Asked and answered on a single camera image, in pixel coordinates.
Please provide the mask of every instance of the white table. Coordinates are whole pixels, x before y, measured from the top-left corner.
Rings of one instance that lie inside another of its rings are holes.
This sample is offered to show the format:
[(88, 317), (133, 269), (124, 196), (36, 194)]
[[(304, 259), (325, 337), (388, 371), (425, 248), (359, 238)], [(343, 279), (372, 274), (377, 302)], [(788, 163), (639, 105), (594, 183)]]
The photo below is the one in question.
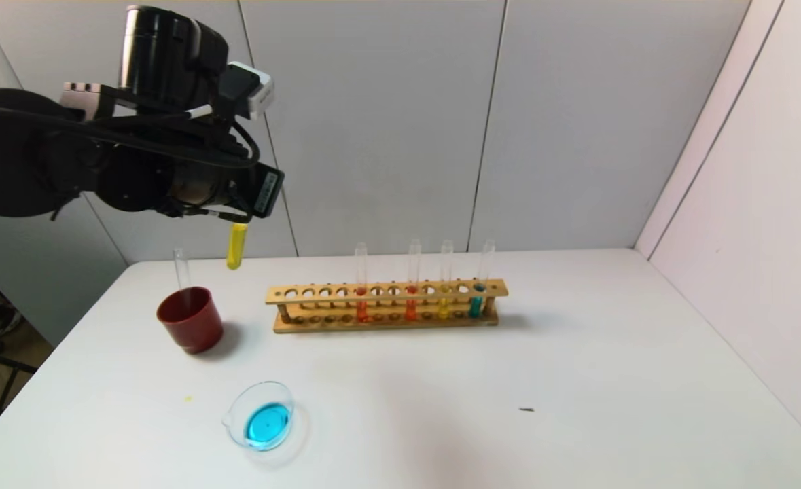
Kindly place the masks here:
[[(634, 251), (499, 253), (500, 326), (424, 331), (272, 333), (269, 285), (352, 281), (350, 257), (190, 266), (222, 342), (179, 350), (155, 320), (173, 264), (130, 267), (0, 418), (0, 487), (801, 487), (800, 425)], [(261, 380), (305, 414), (283, 467), (220, 425)]]

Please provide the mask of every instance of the floor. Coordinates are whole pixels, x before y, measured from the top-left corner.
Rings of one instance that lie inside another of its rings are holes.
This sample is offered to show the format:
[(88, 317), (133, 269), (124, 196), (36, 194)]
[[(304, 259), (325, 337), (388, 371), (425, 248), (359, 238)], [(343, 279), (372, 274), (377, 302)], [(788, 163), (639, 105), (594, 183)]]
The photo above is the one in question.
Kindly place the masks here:
[[(5, 350), (1, 353), (2, 356), (35, 367), (43, 364), (44, 360), (53, 351), (53, 347), (25, 320), (22, 320), (17, 328), (5, 334), (0, 340), (5, 343)], [(3, 388), (5, 388), (10, 371), (10, 368), (0, 365), (0, 396)], [(17, 396), (30, 378), (31, 375), (25, 372), (17, 374), (6, 403), (10, 403)]]

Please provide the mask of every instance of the blue liquid in dish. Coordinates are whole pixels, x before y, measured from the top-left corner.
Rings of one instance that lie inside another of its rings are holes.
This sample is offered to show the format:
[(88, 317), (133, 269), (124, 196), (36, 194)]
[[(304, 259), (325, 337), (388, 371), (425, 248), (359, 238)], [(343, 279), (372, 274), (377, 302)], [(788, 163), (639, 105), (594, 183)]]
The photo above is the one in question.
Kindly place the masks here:
[(246, 422), (244, 437), (252, 448), (276, 448), (288, 434), (289, 410), (281, 403), (266, 403)]

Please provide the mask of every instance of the yellow test tube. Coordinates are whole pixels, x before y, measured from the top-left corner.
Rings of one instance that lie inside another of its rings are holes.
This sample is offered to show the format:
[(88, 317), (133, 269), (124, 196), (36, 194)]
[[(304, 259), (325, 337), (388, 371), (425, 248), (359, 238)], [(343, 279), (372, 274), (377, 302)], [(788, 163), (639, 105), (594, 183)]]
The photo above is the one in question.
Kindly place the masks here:
[[(440, 292), (447, 294), (452, 291), (452, 254), (454, 253), (454, 245), (450, 239), (443, 241), (443, 248), (440, 251), (442, 263), (440, 264)], [(449, 300), (441, 298), (437, 302), (437, 317), (440, 319), (449, 319)]]
[(232, 233), (228, 237), (228, 256), (226, 263), (228, 268), (236, 270), (243, 260), (243, 244), (246, 241), (246, 229), (248, 225), (243, 223), (232, 223)]

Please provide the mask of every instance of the teal test tube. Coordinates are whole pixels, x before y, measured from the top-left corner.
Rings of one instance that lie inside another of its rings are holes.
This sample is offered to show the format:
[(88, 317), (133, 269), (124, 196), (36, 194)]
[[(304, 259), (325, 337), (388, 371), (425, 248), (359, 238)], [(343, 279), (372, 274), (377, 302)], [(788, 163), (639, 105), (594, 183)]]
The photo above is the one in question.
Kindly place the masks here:
[[(482, 257), (478, 261), (478, 275), (476, 275), (476, 284), (472, 286), (478, 292), (487, 290), (488, 278), (491, 276), (491, 264), (494, 263), (494, 251), (497, 248), (494, 245), (493, 239), (488, 239), (484, 242), (482, 248)], [(471, 318), (478, 318), (482, 314), (482, 298), (473, 297), (469, 301), (469, 316)]]

